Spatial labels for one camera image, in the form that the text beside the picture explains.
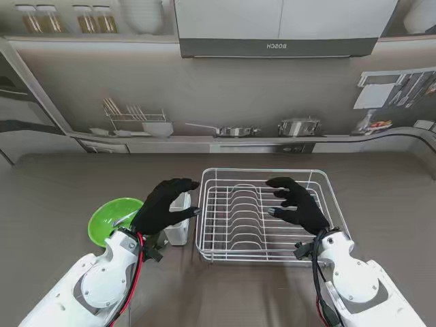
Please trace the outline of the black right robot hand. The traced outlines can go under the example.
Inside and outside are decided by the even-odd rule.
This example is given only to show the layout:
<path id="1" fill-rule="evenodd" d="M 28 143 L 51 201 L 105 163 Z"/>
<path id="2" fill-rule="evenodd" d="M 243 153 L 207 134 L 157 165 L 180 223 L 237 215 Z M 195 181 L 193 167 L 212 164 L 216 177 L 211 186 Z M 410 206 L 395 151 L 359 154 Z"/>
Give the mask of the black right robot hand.
<path id="1" fill-rule="evenodd" d="M 283 199 L 280 207 L 268 209 L 269 215 L 299 225 L 312 235 L 330 227 L 313 196 L 294 179 L 277 177 L 266 181 L 266 184 L 277 189 L 273 192 L 276 198 Z"/>

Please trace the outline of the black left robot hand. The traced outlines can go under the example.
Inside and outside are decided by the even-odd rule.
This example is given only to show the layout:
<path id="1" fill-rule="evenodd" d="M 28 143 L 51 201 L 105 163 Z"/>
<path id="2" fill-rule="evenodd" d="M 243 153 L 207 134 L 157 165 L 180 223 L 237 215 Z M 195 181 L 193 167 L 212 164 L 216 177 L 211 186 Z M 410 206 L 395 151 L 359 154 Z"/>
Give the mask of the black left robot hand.
<path id="1" fill-rule="evenodd" d="M 173 178 L 160 182 L 136 213 L 130 224 L 131 229 L 141 235 L 154 235 L 171 225 L 196 216 L 200 212 L 196 206 L 170 212 L 170 205 L 182 193 L 193 191 L 199 185 L 199 182 L 190 178 Z"/>

